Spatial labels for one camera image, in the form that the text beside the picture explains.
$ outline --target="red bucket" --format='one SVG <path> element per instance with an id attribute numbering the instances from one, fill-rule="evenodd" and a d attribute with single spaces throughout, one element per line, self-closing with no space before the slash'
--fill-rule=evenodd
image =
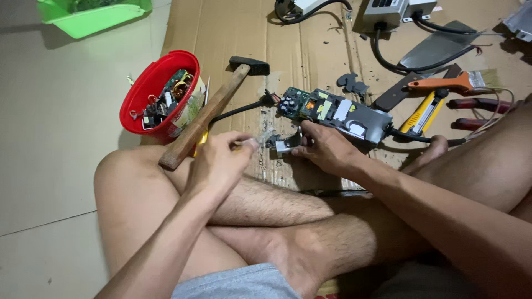
<path id="1" fill-rule="evenodd" d="M 149 95 L 159 96 L 168 80 L 181 69 L 185 69 L 194 76 L 187 93 L 174 111 L 161 124 L 153 129 L 144 130 L 142 128 L 142 118 L 133 120 L 129 114 L 130 111 L 134 110 L 138 113 L 146 109 Z M 134 134 L 153 136 L 163 144 L 172 142 L 183 129 L 178 128 L 174 122 L 181 117 L 199 78 L 200 64 L 192 53 L 186 51 L 172 51 L 156 62 L 151 63 L 140 74 L 122 103 L 122 108 L 120 109 L 122 126 Z"/>

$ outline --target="red plier handles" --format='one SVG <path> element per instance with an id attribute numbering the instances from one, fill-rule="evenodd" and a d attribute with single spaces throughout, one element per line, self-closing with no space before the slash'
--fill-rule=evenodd
<path id="1" fill-rule="evenodd" d="M 510 109 L 512 103 L 501 101 L 501 106 L 497 110 L 497 100 L 490 98 L 472 97 L 463 99 L 452 99 L 447 104 L 450 109 L 483 109 L 491 112 L 506 113 Z M 452 129 L 475 131 L 481 126 L 485 125 L 487 119 L 467 119 L 459 118 L 451 124 Z"/>

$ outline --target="cardboard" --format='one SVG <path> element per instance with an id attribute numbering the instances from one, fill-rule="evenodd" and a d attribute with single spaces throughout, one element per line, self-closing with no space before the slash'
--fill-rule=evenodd
<path id="1" fill-rule="evenodd" d="M 210 94 L 227 82 L 231 76 L 226 70 L 234 55 L 250 57 L 270 63 L 271 75 L 247 77 L 235 92 L 225 111 L 257 101 L 264 89 L 282 95 L 290 87 L 308 92 L 316 88 L 344 95 L 336 80 L 349 72 L 359 74 L 358 80 L 370 86 L 370 102 L 400 80 L 401 76 L 384 69 L 373 56 L 370 40 L 360 38 L 357 19 L 367 4 L 352 0 L 353 19 L 346 17 L 341 4 L 331 4 L 300 24 L 281 26 L 273 12 L 274 0 L 173 0 L 168 30 L 162 55 L 175 49 L 194 53 L 200 63 L 201 76 L 211 78 Z M 518 0 L 461 1 L 446 0 L 438 3 L 442 10 L 432 13 L 432 22 L 445 24 L 460 20 L 479 30 L 495 27 L 519 7 Z M 396 63 L 428 32 L 413 23 L 403 23 L 389 40 L 382 40 L 381 51 L 390 62 Z M 475 44 L 484 46 L 484 54 L 468 53 L 458 60 L 464 70 L 497 69 L 502 84 L 511 88 L 517 99 L 532 90 L 529 79 L 532 67 L 521 60 L 522 53 L 508 53 L 501 49 L 504 38 L 496 35 L 481 36 Z M 503 99 L 508 95 L 501 94 Z M 451 94 L 448 99 L 460 98 Z M 421 103 L 423 98 L 407 98 L 391 111 L 399 127 Z M 260 135 L 268 128 L 287 137 L 296 131 L 296 125 L 285 118 L 276 118 L 275 108 L 254 109 L 236 114 L 216 123 L 212 134 L 240 130 Z M 451 111 L 446 107 L 430 127 L 426 136 L 441 134 L 447 138 L 461 138 L 467 132 L 450 129 L 456 118 L 473 118 L 471 111 Z M 399 168 L 411 154 L 415 156 L 426 144 L 412 142 L 398 144 L 389 137 L 370 156 Z M 293 190 L 358 189 L 347 180 L 326 175 L 311 163 L 288 158 L 270 159 L 269 152 L 261 149 L 258 157 L 246 171 L 249 175 Z"/>

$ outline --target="green container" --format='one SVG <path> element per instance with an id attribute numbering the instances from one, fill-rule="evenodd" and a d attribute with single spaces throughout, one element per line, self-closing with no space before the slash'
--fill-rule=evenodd
<path id="1" fill-rule="evenodd" d="M 151 0 L 127 0 L 73 13 L 74 0 L 38 0 L 37 9 L 44 24 L 54 24 L 73 38 L 82 38 L 129 21 L 151 11 Z"/>

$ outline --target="foot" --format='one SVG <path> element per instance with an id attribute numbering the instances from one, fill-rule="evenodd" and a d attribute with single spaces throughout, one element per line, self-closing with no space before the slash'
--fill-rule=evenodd
<path id="1" fill-rule="evenodd" d="M 410 165 L 405 167 L 402 172 L 406 173 L 407 175 L 413 175 L 415 172 L 427 165 L 430 161 L 445 154 L 448 149 L 449 146 L 447 144 L 447 139 L 441 135 L 436 135 L 430 139 L 430 145 L 423 152 L 423 154 L 415 159 Z"/>
<path id="2" fill-rule="evenodd" d="M 210 227 L 209 230 L 248 264 L 274 264 L 303 298 L 314 298 L 327 279 L 325 248 L 309 230 L 296 227 Z"/>

